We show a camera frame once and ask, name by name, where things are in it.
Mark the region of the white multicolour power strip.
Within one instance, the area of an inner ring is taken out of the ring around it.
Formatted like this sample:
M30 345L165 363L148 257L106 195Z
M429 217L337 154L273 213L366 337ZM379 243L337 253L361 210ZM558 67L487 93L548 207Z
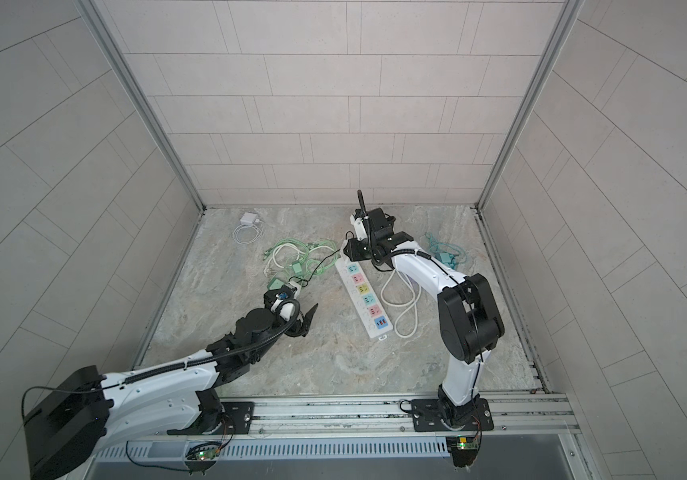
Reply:
M385 340L387 334L393 331L393 324L379 301L377 292L367 279L363 267L359 262L351 262L345 256L339 258L335 266L369 338Z

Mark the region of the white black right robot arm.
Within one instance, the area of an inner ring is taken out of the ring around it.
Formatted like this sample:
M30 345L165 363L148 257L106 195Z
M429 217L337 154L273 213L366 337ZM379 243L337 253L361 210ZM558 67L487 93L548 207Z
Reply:
M411 235L395 232L395 217L367 209L363 193L351 216L355 236L343 246L351 263L371 262L381 272L401 273L437 300L439 333L449 352L437 390L437 416L447 430L493 429L487 400L479 396L485 362L505 335L491 285L481 274L463 275L439 262Z

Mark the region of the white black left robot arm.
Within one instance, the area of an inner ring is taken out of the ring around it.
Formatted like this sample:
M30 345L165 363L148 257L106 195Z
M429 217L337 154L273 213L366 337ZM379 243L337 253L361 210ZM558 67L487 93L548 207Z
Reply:
M253 403L225 403L217 389L247 374L284 335L305 337L317 310L296 288L264 295L233 332L182 359L119 373L83 367L22 412L30 476L59 479L93 455L152 435L222 436L225 448L250 430Z

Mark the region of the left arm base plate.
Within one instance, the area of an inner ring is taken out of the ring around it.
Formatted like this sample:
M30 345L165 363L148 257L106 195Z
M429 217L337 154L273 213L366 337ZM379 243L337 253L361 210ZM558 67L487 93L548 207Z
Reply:
M247 435L250 433L254 402L226 402L218 409L201 412L194 422L180 430L169 430L169 435Z

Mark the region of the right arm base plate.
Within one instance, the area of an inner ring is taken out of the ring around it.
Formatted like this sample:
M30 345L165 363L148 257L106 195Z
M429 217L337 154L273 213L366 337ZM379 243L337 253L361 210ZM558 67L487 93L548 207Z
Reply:
M447 399L412 399L399 402L417 432L488 432L495 429L487 399L477 396L463 406Z

